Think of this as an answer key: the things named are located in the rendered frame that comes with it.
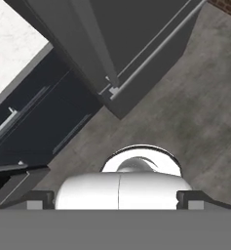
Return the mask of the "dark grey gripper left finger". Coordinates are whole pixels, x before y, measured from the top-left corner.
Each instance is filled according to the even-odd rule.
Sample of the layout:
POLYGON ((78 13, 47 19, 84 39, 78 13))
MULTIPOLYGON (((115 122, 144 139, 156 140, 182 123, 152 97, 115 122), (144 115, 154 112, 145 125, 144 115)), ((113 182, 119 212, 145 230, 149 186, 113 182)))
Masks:
POLYGON ((54 210, 55 193, 52 190, 32 190, 23 197, 0 205, 0 209, 54 210))

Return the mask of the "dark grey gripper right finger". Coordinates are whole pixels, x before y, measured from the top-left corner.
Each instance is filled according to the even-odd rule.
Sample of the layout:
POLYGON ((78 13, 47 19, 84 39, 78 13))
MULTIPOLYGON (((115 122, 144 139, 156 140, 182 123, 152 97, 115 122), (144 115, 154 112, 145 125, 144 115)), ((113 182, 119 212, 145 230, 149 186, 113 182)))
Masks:
POLYGON ((179 190, 176 193, 178 210, 231 210, 231 205, 214 200, 201 190, 179 190))

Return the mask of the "dark grey fridge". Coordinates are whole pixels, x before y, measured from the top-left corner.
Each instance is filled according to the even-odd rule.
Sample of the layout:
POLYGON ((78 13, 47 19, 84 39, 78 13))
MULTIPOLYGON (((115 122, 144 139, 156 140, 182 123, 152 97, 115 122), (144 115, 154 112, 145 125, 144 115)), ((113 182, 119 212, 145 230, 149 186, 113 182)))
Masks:
POLYGON ((144 98, 111 101, 99 92, 185 4, 185 0, 4 0, 56 49, 115 116, 122 119, 144 98))

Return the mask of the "dark grey open drawer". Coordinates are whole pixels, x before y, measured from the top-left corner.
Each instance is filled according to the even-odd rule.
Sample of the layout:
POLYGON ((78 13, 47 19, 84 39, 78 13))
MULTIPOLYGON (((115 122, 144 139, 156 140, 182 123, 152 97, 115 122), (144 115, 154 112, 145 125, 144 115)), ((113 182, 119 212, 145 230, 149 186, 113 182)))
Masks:
POLYGON ((47 165, 0 171, 0 206, 19 200, 50 172, 47 165))

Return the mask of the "white rounded object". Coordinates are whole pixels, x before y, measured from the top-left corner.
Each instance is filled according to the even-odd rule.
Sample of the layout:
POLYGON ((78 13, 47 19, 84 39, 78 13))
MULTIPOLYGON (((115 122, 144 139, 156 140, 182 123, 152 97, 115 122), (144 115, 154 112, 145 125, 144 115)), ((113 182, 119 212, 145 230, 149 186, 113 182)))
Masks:
POLYGON ((176 194, 190 190, 173 154, 152 145, 112 153, 98 172, 68 177, 56 197, 58 210, 174 210, 176 194))

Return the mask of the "navy cupboard door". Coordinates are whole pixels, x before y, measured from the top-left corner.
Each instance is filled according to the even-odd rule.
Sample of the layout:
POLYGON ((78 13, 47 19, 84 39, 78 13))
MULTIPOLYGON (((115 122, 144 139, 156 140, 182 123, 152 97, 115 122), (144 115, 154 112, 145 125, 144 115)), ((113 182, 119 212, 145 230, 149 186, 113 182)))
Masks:
POLYGON ((74 72, 41 90, 0 133, 0 167, 48 164, 101 104, 74 72))

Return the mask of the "navy drawer front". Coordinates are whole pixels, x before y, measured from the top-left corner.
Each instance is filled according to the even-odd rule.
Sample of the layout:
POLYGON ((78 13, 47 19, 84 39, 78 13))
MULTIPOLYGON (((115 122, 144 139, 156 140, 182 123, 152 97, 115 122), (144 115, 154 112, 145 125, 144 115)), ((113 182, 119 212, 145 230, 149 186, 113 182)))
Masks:
POLYGON ((0 142, 8 137, 15 124, 69 71, 69 67, 54 49, 39 55, 33 62, 34 65, 9 85, 7 93, 0 94, 0 124, 9 116, 9 106, 19 112, 1 132, 0 142))

